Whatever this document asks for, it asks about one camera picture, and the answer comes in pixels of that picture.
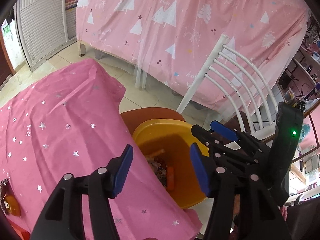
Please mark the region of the pink fleece sleeve forearm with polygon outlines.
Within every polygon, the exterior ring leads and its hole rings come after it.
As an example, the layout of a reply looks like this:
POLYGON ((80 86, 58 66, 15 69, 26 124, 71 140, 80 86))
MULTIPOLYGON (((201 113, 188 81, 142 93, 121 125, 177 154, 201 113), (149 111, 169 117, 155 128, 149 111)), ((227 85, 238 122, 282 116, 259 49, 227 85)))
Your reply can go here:
POLYGON ((279 208, 279 211, 280 211, 283 219, 286 220, 287 219, 287 206, 283 205, 282 207, 279 208))

